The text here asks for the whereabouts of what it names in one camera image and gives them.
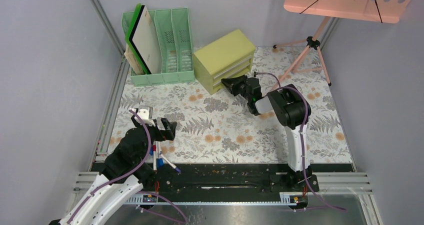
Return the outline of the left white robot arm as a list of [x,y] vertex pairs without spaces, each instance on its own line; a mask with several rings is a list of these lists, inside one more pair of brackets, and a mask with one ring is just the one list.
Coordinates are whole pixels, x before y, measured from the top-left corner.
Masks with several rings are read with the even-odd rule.
[[138,121],[129,129],[118,146],[106,158],[104,168],[96,175],[87,192],[64,218],[52,220],[52,225],[104,225],[133,195],[148,191],[155,185],[155,171],[146,163],[155,142],[172,141],[176,136],[176,121],[161,118]]

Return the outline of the green clip file folder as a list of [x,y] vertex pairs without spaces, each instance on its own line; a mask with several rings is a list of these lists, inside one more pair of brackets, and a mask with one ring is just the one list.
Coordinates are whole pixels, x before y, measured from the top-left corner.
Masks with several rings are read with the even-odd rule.
[[143,57],[141,56],[139,50],[137,49],[137,46],[134,42],[136,28],[139,24],[140,17],[142,15],[142,12],[145,8],[145,5],[142,5],[141,3],[138,3],[135,6],[135,9],[132,13],[132,17],[130,19],[130,22],[128,23],[127,32],[125,33],[125,41],[127,42],[129,48],[133,52],[136,61],[139,63],[141,70],[144,72],[145,75],[150,75],[151,71],[149,67],[146,65]]

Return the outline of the white blue marker pen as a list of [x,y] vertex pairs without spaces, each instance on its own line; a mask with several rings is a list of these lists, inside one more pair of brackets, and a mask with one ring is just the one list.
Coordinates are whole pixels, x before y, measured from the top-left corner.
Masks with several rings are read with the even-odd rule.
[[163,161],[165,161],[173,170],[177,171],[178,173],[181,173],[182,171],[180,170],[179,167],[177,167],[173,162],[171,162],[168,158],[166,158],[164,156],[164,154],[162,152],[159,153],[160,157],[162,158]]

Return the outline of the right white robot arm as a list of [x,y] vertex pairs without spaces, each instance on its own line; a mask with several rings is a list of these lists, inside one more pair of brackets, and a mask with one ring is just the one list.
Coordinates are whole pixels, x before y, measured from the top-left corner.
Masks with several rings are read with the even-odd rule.
[[221,83],[234,96],[247,101],[251,114],[258,116],[273,111],[284,127],[288,145],[288,166],[294,173],[287,176],[287,186],[293,191],[301,190],[307,179],[302,171],[310,166],[305,148],[305,136],[311,107],[300,91],[288,84],[262,95],[259,79],[242,75],[223,78]]

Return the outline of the white perforated board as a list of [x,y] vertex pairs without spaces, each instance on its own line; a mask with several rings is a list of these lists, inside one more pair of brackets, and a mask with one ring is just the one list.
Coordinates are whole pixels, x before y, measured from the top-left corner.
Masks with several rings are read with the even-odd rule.
[[162,54],[158,41],[154,19],[145,6],[141,14],[133,39],[145,64],[151,74],[159,74],[162,71]]

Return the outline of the yellow-green drawer cabinet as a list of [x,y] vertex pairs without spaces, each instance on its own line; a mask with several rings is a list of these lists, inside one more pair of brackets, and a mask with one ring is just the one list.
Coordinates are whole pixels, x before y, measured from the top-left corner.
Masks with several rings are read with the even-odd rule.
[[236,29],[193,54],[197,81],[210,94],[223,89],[222,79],[246,75],[252,69],[256,46]]

